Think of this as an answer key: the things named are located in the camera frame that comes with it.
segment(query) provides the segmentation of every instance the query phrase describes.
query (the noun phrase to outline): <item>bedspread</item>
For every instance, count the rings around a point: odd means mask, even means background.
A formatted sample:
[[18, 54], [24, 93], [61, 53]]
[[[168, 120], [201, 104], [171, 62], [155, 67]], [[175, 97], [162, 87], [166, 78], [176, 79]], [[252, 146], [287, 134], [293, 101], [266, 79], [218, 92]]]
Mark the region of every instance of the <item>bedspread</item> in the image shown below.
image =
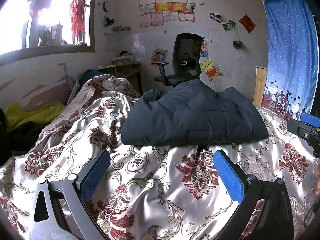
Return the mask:
[[[78, 173], [100, 149], [111, 165], [86, 206], [114, 240], [214, 239], [237, 207], [212, 156], [223, 149], [245, 173], [285, 180], [297, 238], [315, 201], [318, 166], [312, 148], [288, 132], [286, 121], [258, 107], [269, 137], [251, 144], [139, 147], [121, 143], [121, 128], [137, 101], [126, 79], [94, 77], [40, 134], [26, 155], [0, 168], [0, 203], [12, 225], [28, 239], [32, 201], [39, 177], [61, 180]], [[254, 228], [260, 201], [243, 232]], [[68, 213], [65, 203], [63, 209]]]

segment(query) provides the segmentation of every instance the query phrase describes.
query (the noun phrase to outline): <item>black cable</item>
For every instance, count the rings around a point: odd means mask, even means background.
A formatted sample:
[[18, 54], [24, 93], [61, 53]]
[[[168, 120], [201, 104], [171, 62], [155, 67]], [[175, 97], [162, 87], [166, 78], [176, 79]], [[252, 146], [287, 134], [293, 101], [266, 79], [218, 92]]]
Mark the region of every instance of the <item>black cable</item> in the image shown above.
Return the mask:
[[308, 210], [308, 212], [307, 212], [307, 214], [306, 214], [306, 216], [305, 216], [305, 218], [304, 218], [304, 220], [303, 220], [303, 226], [304, 226], [304, 228], [307, 228], [307, 224], [306, 224], [307, 216], [309, 215], [311, 209], [313, 209], [314, 206], [318, 203], [318, 200], [319, 200], [319, 199], [320, 199], [320, 196], [316, 199], [316, 201], [313, 203], [313, 205], [312, 205], [312, 206], [310, 207], [310, 209]]

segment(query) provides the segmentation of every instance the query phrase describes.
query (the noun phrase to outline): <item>blue gripper pad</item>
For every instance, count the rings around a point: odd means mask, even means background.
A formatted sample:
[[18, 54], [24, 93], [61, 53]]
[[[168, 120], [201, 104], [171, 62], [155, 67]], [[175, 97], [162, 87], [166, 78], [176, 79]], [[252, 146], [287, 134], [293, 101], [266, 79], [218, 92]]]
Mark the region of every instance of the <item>blue gripper pad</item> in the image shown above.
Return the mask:
[[237, 201], [239, 205], [241, 204], [244, 198], [244, 185], [239, 179], [234, 169], [225, 159], [229, 157], [225, 154], [225, 157], [218, 150], [214, 153], [213, 164], [222, 179], [223, 184], [225, 185], [230, 197], [232, 200]]
[[110, 166], [110, 153], [105, 150], [97, 160], [94, 158], [92, 162], [94, 162], [94, 164], [85, 176], [80, 187], [80, 200], [82, 203], [92, 199], [94, 192]]
[[311, 114], [302, 113], [300, 115], [301, 121], [311, 124], [314, 127], [320, 128], [320, 119]]

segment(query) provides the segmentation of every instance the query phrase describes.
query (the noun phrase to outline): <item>blue curtain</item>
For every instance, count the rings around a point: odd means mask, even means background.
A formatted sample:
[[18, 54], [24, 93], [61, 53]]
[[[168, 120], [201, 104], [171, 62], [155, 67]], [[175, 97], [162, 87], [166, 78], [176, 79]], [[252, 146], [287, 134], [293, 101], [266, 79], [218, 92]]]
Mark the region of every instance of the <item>blue curtain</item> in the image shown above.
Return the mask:
[[268, 72], [262, 106], [280, 117], [309, 113], [318, 79], [318, 42], [312, 13], [304, 0], [265, 0]]

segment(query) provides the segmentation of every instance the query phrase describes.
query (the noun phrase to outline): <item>wall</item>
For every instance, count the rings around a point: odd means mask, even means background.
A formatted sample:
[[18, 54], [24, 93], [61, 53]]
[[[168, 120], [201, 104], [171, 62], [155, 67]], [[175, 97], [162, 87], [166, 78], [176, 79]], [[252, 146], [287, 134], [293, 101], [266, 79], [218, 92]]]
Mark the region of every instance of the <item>wall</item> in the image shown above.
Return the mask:
[[[111, 4], [108, 13], [102, 10], [104, 1], [95, 1], [96, 53], [48, 55], [0, 66], [0, 108], [18, 102], [30, 111], [55, 100], [66, 103], [70, 95], [66, 74], [75, 79], [89, 68], [111, 63], [111, 58], [118, 55], [118, 37], [112, 32], [117, 25], [117, 0], [108, 0]], [[104, 27], [104, 16], [114, 18], [114, 25]]]
[[[241, 49], [234, 49], [232, 41], [235, 33], [225, 32], [222, 24], [210, 19], [210, 12], [219, 12], [223, 20], [235, 19]], [[239, 20], [247, 14], [257, 26], [252, 33], [247, 33]], [[195, 22], [165, 22], [165, 25], [140, 28], [139, 0], [118, 0], [119, 25], [131, 26], [130, 31], [119, 33], [119, 50], [132, 52], [143, 63], [143, 89], [168, 89], [153, 77], [159, 76], [157, 67], [149, 65], [154, 47], [169, 49], [168, 62], [172, 60], [175, 36], [182, 32], [191, 32], [209, 38], [209, 57], [218, 65], [223, 76], [215, 81], [208, 81], [204, 74], [201, 79], [216, 91], [235, 87], [248, 98], [253, 98], [255, 87], [255, 66], [267, 66], [268, 31], [262, 0], [204, 0], [204, 5], [197, 5]], [[166, 74], [173, 74], [171, 65], [166, 66]]]

